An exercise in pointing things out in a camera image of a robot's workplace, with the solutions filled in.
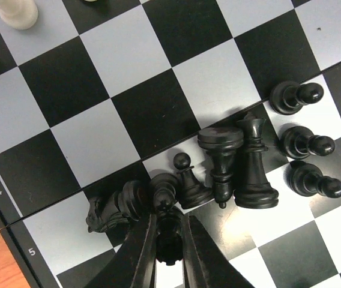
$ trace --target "black chess piece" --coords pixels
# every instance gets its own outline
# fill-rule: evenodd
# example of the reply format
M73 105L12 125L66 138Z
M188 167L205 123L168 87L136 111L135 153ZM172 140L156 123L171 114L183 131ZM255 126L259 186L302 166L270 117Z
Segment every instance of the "black chess piece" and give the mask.
M149 182L149 189L153 195L155 211L168 211L176 204L176 195L180 193L180 183L176 176L161 173Z
M324 89L317 83L300 85L294 81L285 81L272 90L270 103L277 113L292 115L305 105L317 103L323 95Z
M167 212L157 214L156 259L172 266L183 259L183 237L181 219L184 214L172 207Z
M127 224L129 220L138 221L149 212L149 197L145 186L137 180L125 183L121 191L110 198L94 197L89 200L86 217L88 232L103 233L117 224Z
M309 155L327 156L333 153L336 144L328 136L314 135L312 131L303 126L296 126L284 131L281 136L280 146L289 157L302 160Z
M240 183L235 190L235 203L240 207L265 209L279 202L279 192L271 187L262 164L261 153L268 150L261 142L264 123L265 119L258 119L250 112L237 121L244 131L244 146L238 151L243 156L244 174L238 175Z
M191 160L188 154L181 152L174 156L173 164L181 176L182 189L176 194L177 200L183 209L190 209L213 199L211 188L204 186L193 174Z
M199 131L198 144L212 158L213 194L220 208L233 195L231 171L236 150L243 144L243 131L235 127L204 128Z
M292 169L288 173L290 188L301 196L310 197L316 194L328 198L341 197L341 181L323 176L321 170L303 161L291 162Z

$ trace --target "crown of chess piece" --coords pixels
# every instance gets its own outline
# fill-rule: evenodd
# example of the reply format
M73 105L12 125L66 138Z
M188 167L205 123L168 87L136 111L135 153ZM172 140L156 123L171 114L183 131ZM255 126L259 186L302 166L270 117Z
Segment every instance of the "crown of chess piece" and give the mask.
M179 171L182 189L176 194L183 209L190 209L209 202L213 199L211 188L204 186L193 174L191 159L188 154L181 152L174 156L173 164Z
M244 131L244 146L239 149L244 174L235 190L235 203L243 208L272 208L279 202L279 192L271 187L262 164L261 153L268 150L261 142L264 123L265 119L258 119L250 112L236 123Z
M319 167L303 161L291 162L292 169L288 173L290 188L301 196L310 197L316 194L328 198L341 197L341 181L323 176Z
M140 181L128 181L121 191L116 191L110 198L93 197L89 200L86 217L88 232L103 233L117 224L127 224L129 219L138 221L149 212L148 193Z
M38 18L34 0L0 0L0 18L14 29L32 27Z
M149 189L153 195L155 211L168 211L176 204L176 195L180 193L180 183L176 176L161 173L149 182Z
M292 159L302 160L309 155L327 156L336 148L334 140L328 136L314 135L303 126L296 126L284 131L280 145L282 152Z
M210 172L213 195L222 209L233 195L232 165L243 138L243 131L235 127L204 128L198 134L199 146L206 150L213 162Z
M183 259L181 218L184 214L176 207L157 214L156 258L172 266Z
M305 105L317 103L323 95L324 89L317 83L300 85L294 81L285 81L272 90L270 103L277 113L292 115Z

